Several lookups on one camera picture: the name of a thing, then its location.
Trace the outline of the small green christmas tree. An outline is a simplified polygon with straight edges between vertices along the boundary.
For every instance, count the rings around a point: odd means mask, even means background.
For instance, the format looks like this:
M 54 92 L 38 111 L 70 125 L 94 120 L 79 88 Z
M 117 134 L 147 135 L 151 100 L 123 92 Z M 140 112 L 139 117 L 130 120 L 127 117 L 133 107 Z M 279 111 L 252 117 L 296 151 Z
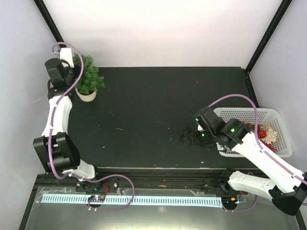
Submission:
M 81 54 L 83 60 L 83 74 L 75 86 L 76 92 L 84 102 L 95 99 L 97 91 L 105 88 L 104 76 L 99 74 L 99 69 L 94 65 L 94 58 Z

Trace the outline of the white plastic basket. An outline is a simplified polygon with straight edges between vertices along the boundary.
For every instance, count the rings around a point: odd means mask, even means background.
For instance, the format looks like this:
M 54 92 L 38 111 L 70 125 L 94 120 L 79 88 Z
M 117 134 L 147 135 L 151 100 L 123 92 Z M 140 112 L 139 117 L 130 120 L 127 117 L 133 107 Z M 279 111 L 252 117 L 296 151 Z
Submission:
M 272 128 L 278 134 L 278 139 L 272 144 L 277 149 L 276 154 L 281 158 L 290 157 L 293 153 L 290 138 L 283 120 L 278 112 L 268 108 L 258 108 L 258 129 Z M 235 118 L 248 125 L 252 131 L 255 127 L 255 112 L 253 108 L 215 108 L 214 112 L 225 122 Z

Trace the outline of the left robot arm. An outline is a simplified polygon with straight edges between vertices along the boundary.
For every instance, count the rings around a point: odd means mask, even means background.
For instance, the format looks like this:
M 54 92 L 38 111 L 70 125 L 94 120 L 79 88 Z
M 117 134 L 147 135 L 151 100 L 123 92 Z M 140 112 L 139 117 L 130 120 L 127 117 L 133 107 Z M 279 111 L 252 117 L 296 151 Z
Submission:
M 92 191 L 103 186 L 103 179 L 95 174 L 95 167 L 81 160 L 79 151 L 68 136 L 69 115 L 72 109 L 74 89 L 70 89 L 81 71 L 80 66 L 70 67 L 59 58 L 45 62 L 50 79 L 47 82 L 49 113 L 46 127 L 33 147 L 47 173 L 56 172 L 59 177 L 76 176 Z

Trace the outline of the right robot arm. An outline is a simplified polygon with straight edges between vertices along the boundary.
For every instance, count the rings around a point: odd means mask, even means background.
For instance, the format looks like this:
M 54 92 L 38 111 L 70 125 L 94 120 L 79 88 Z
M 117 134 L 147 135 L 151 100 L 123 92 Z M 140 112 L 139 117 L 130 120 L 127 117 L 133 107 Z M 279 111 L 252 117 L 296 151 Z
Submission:
M 193 116 L 197 129 L 186 127 L 180 141 L 201 147 L 220 145 L 235 151 L 257 166 L 267 178 L 228 169 L 219 179 L 223 193 L 245 191 L 270 200 L 283 213 L 294 216 L 307 197 L 307 175 L 279 157 L 262 143 L 256 130 L 242 121 L 224 121 L 215 111 L 204 107 Z

